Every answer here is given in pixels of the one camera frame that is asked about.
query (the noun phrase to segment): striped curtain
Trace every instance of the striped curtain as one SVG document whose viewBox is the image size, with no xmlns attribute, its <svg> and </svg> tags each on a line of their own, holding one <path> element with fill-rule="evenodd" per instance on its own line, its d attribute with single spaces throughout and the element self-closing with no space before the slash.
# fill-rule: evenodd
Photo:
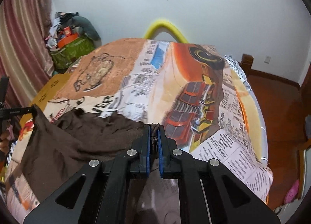
<svg viewBox="0 0 311 224">
<path fill-rule="evenodd" d="M 53 72 L 45 48 L 50 0 L 3 0 L 0 5 L 0 75 L 10 77 L 7 107 L 28 106 Z"/>
</svg>

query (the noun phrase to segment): triangular cutout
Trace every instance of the triangular cutout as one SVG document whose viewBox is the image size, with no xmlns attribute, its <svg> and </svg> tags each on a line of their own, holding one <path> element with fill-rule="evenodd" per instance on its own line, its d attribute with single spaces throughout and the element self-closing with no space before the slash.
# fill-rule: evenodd
<svg viewBox="0 0 311 224">
<path fill-rule="evenodd" d="M 79 197 L 79 194 L 82 190 L 86 176 L 81 176 L 79 179 L 74 182 L 69 188 L 66 189 L 61 195 L 56 199 L 56 203 L 62 205 L 68 209 L 73 209 L 76 201 Z"/>
<path fill-rule="evenodd" d="M 250 197 L 242 191 L 227 175 L 223 175 L 222 180 L 227 189 L 230 201 L 234 208 L 238 208 L 250 202 Z"/>
</svg>

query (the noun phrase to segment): silver screw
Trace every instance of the silver screw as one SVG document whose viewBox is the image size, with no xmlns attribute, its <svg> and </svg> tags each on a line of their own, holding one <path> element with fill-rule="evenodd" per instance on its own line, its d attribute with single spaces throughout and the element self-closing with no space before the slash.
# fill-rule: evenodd
<svg viewBox="0 0 311 224">
<path fill-rule="evenodd" d="M 217 159 L 212 159 L 210 160 L 210 164 L 213 166 L 218 166 L 219 165 L 219 161 Z"/>
<path fill-rule="evenodd" d="M 99 164 L 99 160 L 93 159 L 89 162 L 91 167 L 96 167 Z"/>
<path fill-rule="evenodd" d="M 174 149 L 173 155 L 181 155 L 183 152 L 180 149 Z"/>
<path fill-rule="evenodd" d="M 137 151 L 136 151 L 135 149 L 130 149 L 130 150 L 127 151 L 127 154 L 128 154 L 129 156 L 134 156 L 134 155 L 137 154 Z"/>
</svg>

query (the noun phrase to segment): wooden bedpost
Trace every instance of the wooden bedpost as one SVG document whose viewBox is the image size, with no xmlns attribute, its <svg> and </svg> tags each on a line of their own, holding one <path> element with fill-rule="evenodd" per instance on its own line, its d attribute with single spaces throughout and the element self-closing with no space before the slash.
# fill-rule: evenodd
<svg viewBox="0 0 311 224">
<path fill-rule="evenodd" d="M 243 71 L 245 72 L 247 77 L 251 71 L 253 60 L 254 60 L 254 57 L 249 55 L 249 54 L 243 54 L 242 55 L 242 60 L 241 60 L 240 66 L 243 69 Z"/>
</svg>

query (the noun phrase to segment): pink slipper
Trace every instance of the pink slipper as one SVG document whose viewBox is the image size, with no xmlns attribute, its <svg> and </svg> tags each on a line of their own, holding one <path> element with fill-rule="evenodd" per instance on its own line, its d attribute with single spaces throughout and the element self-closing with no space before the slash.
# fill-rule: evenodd
<svg viewBox="0 0 311 224">
<path fill-rule="evenodd" d="M 292 188 L 290 188 L 290 190 L 287 192 L 284 199 L 284 204 L 293 202 L 298 194 L 298 190 L 299 190 L 299 179 L 293 184 Z"/>
</svg>

